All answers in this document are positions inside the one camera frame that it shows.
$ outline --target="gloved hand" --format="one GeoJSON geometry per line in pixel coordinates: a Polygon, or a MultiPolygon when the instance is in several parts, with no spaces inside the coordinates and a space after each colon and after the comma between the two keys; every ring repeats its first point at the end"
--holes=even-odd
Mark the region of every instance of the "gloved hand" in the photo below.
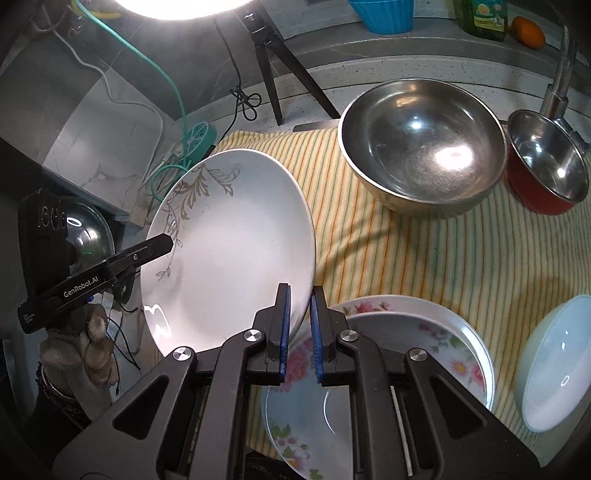
{"type": "Polygon", "coordinates": [[[95,420],[111,405],[109,386],[119,380],[112,355],[115,344],[106,336],[109,320],[102,305],[89,303],[71,316],[66,329],[47,330],[39,356],[51,385],[75,397],[86,416],[95,420]]]}

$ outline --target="lamp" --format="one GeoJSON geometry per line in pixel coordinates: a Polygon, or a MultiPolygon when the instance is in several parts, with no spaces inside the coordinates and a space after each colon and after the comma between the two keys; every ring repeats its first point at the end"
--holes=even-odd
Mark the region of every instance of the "lamp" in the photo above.
{"type": "Polygon", "coordinates": [[[283,122],[277,88],[267,49],[271,50],[312,94],[331,118],[340,118],[335,106],[320,86],[283,42],[283,38],[260,0],[116,0],[123,7],[145,17],[160,20],[189,20],[236,9],[236,16],[248,30],[255,44],[256,60],[261,69],[277,125],[283,122]]]}

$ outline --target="black tripod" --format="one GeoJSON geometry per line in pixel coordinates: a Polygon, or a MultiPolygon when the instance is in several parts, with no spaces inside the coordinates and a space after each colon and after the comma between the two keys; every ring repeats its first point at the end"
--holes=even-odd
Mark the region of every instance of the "black tripod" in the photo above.
{"type": "Polygon", "coordinates": [[[269,62],[267,49],[271,50],[277,58],[279,58],[285,66],[293,72],[296,78],[308,89],[331,118],[340,118],[340,113],[338,113],[337,109],[324,94],[320,86],[290,49],[285,46],[277,28],[274,27],[271,17],[269,17],[265,7],[263,7],[258,0],[251,2],[242,8],[236,9],[236,15],[248,30],[252,41],[255,44],[256,60],[261,69],[265,86],[267,87],[277,125],[282,124],[283,116],[281,114],[279,97],[277,96],[277,89],[275,88],[275,81],[273,79],[271,62],[269,62]]]}

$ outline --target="orange fruit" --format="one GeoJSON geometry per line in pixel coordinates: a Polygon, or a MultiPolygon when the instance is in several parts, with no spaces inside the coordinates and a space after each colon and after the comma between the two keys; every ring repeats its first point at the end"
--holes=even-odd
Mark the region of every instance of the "orange fruit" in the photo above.
{"type": "Polygon", "coordinates": [[[546,45],[546,37],[542,29],[528,18],[515,17],[511,24],[515,38],[526,47],[538,50],[546,45]]]}

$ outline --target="tripod leg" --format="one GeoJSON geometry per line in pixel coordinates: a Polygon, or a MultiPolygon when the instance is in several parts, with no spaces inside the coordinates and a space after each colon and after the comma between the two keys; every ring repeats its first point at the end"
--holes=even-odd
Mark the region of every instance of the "tripod leg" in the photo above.
{"type": "Polygon", "coordinates": [[[296,78],[308,89],[320,106],[331,118],[340,118],[340,113],[324,94],[320,86],[312,78],[312,75],[304,68],[297,57],[285,46],[283,40],[277,35],[271,34],[267,37],[267,48],[289,68],[296,78]]]}
{"type": "Polygon", "coordinates": [[[273,72],[271,71],[271,62],[267,55],[267,50],[264,45],[255,45],[256,60],[261,69],[262,79],[267,87],[267,93],[269,94],[269,100],[273,107],[273,113],[275,114],[275,120],[277,125],[283,123],[283,116],[281,114],[281,107],[279,105],[279,97],[277,96],[277,88],[275,88],[275,80],[273,79],[273,72]]]}

